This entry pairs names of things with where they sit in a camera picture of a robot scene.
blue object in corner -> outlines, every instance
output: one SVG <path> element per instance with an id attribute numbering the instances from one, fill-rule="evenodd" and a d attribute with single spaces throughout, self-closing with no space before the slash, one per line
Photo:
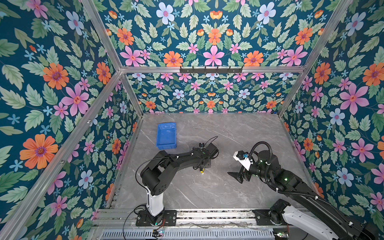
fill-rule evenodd
<path id="1" fill-rule="evenodd" d="M 156 147 L 160 150 L 176 148 L 176 123 L 161 123 L 157 126 Z"/>

blue plastic bin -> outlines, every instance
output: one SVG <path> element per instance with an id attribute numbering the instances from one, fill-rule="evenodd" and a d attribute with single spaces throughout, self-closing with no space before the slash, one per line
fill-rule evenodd
<path id="1" fill-rule="evenodd" d="M 156 147 L 160 150 L 176 148 L 176 123 L 161 123 L 157 126 Z"/>

teal floral wall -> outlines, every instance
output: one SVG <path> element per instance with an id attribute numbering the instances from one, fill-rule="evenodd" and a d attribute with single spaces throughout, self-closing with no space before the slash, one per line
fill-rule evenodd
<path id="1" fill-rule="evenodd" d="M 337 3 L 111 0 L 95 5 L 126 66 L 297 66 L 308 58 Z"/>
<path id="2" fill-rule="evenodd" d="M 114 70 L 79 1 L 2 1 L 0 29 L 1 228 Z M 92 212 L 108 198 L 134 119 L 119 84 L 18 239 L 84 236 Z"/>
<path id="3" fill-rule="evenodd" d="M 383 232 L 383 1 L 354 0 L 284 114 L 319 192 Z"/>

orange flower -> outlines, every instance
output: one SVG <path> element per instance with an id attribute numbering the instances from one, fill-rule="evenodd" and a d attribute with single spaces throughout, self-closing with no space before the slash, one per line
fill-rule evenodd
<path id="1" fill-rule="evenodd" d="M 116 138 L 115 141 L 112 144 L 112 152 L 113 154 L 118 154 L 121 147 L 121 141 L 120 139 Z"/>
<path id="2" fill-rule="evenodd" d="M 109 82 L 111 73 L 109 72 L 109 67 L 104 62 L 97 64 L 96 73 L 99 75 L 100 82 L 103 82 L 104 85 Z"/>
<path id="3" fill-rule="evenodd" d="M 197 31 L 197 35 L 203 36 L 204 35 L 204 30 L 200 29 L 199 31 Z"/>
<path id="4" fill-rule="evenodd" d="M 137 122 L 135 122 L 135 123 L 133 124 L 133 127 L 132 127 L 132 131 L 133 131 L 133 132 L 135 132 L 136 127 L 137 127 Z"/>
<path id="5" fill-rule="evenodd" d="M 84 222 L 84 218 L 80 219 L 77 224 L 76 224 L 76 227 L 77 228 L 81 228 L 81 226 L 83 225 L 83 222 Z"/>
<path id="6" fill-rule="evenodd" d="M 32 52 L 37 53 L 36 48 L 34 46 L 29 45 L 29 48 L 31 49 Z"/>
<path id="7" fill-rule="evenodd" d="M 377 148 L 378 148 L 379 150 L 382 150 L 382 151 L 380 152 L 380 156 L 384 159 L 384 142 L 378 142 L 378 143 L 377 143 Z"/>
<path id="8" fill-rule="evenodd" d="M 118 14 L 117 14 L 116 12 L 114 12 L 114 11 L 109 11 L 108 13 L 109 13 L 109 15 L 111 16 L 111 18 L 113 18 L 113 19 L 118 18 Z"/>
<path id="9" fill-rule="evenodd" d="M 317 67 L 316 72 L 314 74 L 315 82 L 322 85 L 329 79 L 329 74 L 331 74 L 331 69 L 329 68 L 331 65 L 329 63 L 322 63 Z"/>
<path id="10" fill-rule="evenodd" d="M 222 11 L 212 11 L 209 13 L 209 15 L 211 16 L 212 19 L 220 19 L 222 16 L 223 16 L 223 12 Z"/>
<path id="11" fill-rule="evenodd" d="M 312 142 L 312 139 L 309 139 L 309 138 L 306 138 L 304 140 L 304 144 L 303 144 L 305 150 L 307 151 L 311 151 L 313 150 L 313 142 Z"/>
<path id="12" fill-rule="evenodd" d="M 272 109 L 272 108 L 276 107 L 276 105 L 277 105 L 277 102 L 272 100 L 266 104 L 266 107 Z"/>
<path id="13" fill-rule="evenodd" d="M 210 108 L 210 109 L 214 108 L 215 107 L 215 102 L 214 101 L 209 101 L 207 103 L 207 107 Z"/>
<path id="14" fill-rule="evenodd" d="M 48 82 L 48 86 L 51 88 L 56 87 L 57 90 L 60 90 L 67 86 L 67 83 L 70 81 L 67 77 L 67 70 L 63 69 L 63 66 L 60 64 L 56 66 L 56 64 L 50 63 L 49 68 L 45 67 L 43 72 L 45 73 L 43 75 L 44 81 Z"/>
<path id="15" fill-rule="evenodd" d="M 227 36 L 232 36 L 233 35 L 233 30 L 228 28 L 227 31 L 225 32 L 225 34 Z"/>
<path id="16" fill-rule="evenodd" d="M 284 122 L 284 126 L 287 129 L 287 131 L 289 132 L 289 125 L 288 125 L 288 123 Z"/>
<path id="17" fill-rule="evenodd" d="M 48 136 L 45 139 L 44 134 L 36 134 L 35 140 L 28 138 L 24 143 L 23 147 L 27 148 L 20 151 L 20 159 L 27 160 L 24 165 L 32 169 L 37 164 L 37 169 L 42 169 L 47 166 L 47 161 L 51 162 L 52 158 L 55 156 L 53 153 L 57 152 L 57 144 L 54 138 Z"/>
<path id="18" fill-rule="evenodd" d="M 109 199 L 109 195 L 111 194 L 111 191 L 112 191 L 112 189 L 113 189 L 113 183 L 111 183 L 110 185 L 109 185 L 109 188 L 107 189 L 107 195 L 105 195 L 105 201 L 108 201 L 108 199 Z"/>
<path id="19" fill-rule="evenodd" d="M 321 17 L 323 15 L 323 10 L 319 10 L 317 11 L 315 14 L 314 14 L 314 18 L 318 19 L 319 17 Z"/>
<path id="20" fill-rule="evenodd" d="M 316 188 L 317 188 L 317 191 L 319 192 L 319 196 L 320 197 L 322 197 L 322 198 L 324 198 L 324 195 L 323 195 L 323 189 L 321 188 L 321 187 L 319 187 L 319 184 L 316 182 L 316 183 L 314 183 L 314 185 L 316 186 Z"/>
<path id="21" fill-rule="evenodd" d="M 297 34 L 297 37 L 295 38 L 297 45 L 303 45 L 304 43 L 308 42 L 310 40 L 310 37 L 312 37 L 312 28 L 304 28 L 302 31 L 300 31 Z"/>
<path id="22" fill-rule="evenodd" d="M 211 30 L 211 33 L 208 34 L 208 41 L 212 43 L 212 45 L 217 45 L 220 42 L 221 33 L 219 33 L 217 28 Z"/>
<path id="23" fill-rule="evenodd" d="M 133 45 L 133 42 L 135 41 L 135 39 L 132 36 L 132 33 L 130 31 L 127 31 L 126 28 L 119 29 L 117 35 L 118 35 L 119 41 L 124 43 L 127 46 Z"/>
<path id="24" fill-rule="evenodd" d="M 264 58 L 262 58 L 264 55 L 262 53 L 259 53 L 259 51 L 254 51 L 252 53 L 248 53 L 247 57 L 244 58 L 244 66 L 246 67 L 255 67 L 260 66 L 260 63 L 264 61 Z"/>
<path id="25" fill-rule="evenodd" d="M 364 77 L 362 78 L 363 82 L 366 82 L 367 86 L 377 86 L 380 84 L 380 81 L 384 81 L 384 63 L 376 63 L 369 66 L 369 69 L 366 69 L 364 72 Z"/>
<path id="26" fill-rule="evenodd" d="M 169 51 L 169 54 L 166 53 L 164 55 L 164 63 L 167 64 L 167 67 L 181 67 L 181 63 L 183 59 L 180 58 L 179 53 L 175 53 L 174 51 Z"/>
<path id="27" fill-rule="evenodd" d="M 147 102 L 145 103 L 145 106 L 146 106 L 147 108 L 149 108 L 149 109 L 155 109 L 155 108 L 156 108 L 156 104 L 153 103 L 153 102 L 151 102 L 151 101 L 147 101 Z"/>

